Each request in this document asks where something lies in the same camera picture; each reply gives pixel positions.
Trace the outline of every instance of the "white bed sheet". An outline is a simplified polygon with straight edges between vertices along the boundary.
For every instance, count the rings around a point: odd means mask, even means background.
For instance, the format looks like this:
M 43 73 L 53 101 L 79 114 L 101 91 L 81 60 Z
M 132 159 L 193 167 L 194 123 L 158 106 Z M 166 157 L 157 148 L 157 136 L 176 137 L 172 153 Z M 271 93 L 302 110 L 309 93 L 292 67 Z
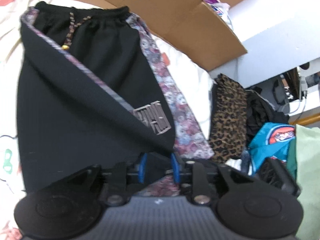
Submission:
M 16 94 L 24 53 L 20 39 L 20 16 L 39 1 L 83 9 L 97 8 L 74 0 L 15 0 L 0 6 L 0 240 L 20 238 L 13 219 L 13 209 L 24 196 L 16 138 Z M 160 51 L 169 58 L 168 69 L 208 138 L 211 115 L 209 90 L 213 80 L 185 54 L 160 38 L 153 38 Z M 8 162 L 5 164 L 5 158 L 9 159 L 11 167 Z

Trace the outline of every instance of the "waistband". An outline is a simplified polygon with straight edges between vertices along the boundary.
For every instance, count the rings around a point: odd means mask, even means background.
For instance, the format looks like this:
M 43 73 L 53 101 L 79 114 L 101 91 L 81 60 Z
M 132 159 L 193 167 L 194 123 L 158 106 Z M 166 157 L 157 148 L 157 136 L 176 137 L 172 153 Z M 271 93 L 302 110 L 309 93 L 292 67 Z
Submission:
M 118 18 L 118 19 L 127 19 L 130 15 L 129 7 L 124 6 L 116 9 L 77 9 L 74 7 L 64 7 L 57 6 L 52 4 L 47 4 L 44 1 L 41 1 L 36 4 L 35 9 L 40 10 L 40 12 L 48 12 L 51 14 L 57 14 L 60 16 L 66 15 L 70 17 L 70 12 L 74 13 L 76 17 L 83 18 L 87 16 L 92 16 L 94 18 Z

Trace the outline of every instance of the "gray ribbed panel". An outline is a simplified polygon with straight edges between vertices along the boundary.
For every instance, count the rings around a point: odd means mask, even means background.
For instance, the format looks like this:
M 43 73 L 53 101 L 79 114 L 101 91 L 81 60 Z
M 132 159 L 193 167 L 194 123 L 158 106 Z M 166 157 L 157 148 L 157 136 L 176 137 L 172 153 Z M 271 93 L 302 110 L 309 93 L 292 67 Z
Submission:
M 109 208 L 101 221 L 77 240 L 248 240 L 225 228 L 208 207 L 185 197 L 132 197 Z M 283 240 L 294 240 L 286 237 Z

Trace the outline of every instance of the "gold drawstring tip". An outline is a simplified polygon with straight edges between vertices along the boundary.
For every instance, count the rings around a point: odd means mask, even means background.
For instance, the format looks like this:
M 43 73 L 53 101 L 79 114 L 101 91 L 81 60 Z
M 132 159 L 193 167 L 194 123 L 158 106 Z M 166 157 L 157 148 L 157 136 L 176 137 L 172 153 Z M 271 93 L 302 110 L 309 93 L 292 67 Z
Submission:
M 63 50 L 68 50 L 68 49 L 69 49 L 69 46 L 68 46 L 68 45 L 62 45 L 61 48 L 62 48 Z

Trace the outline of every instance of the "leopard print fabric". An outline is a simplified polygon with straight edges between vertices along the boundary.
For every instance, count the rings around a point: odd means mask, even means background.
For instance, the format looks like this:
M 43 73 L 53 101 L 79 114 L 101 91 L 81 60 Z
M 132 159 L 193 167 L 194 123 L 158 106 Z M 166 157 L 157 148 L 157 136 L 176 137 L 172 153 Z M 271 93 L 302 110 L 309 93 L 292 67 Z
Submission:
M 220 74 L 216 79 L 217 107 L 211 117 L 209 143 L 214 151 L 211 159 L 225 163 L 239 159 L 246 142 L 247 96 L 236 81 Z

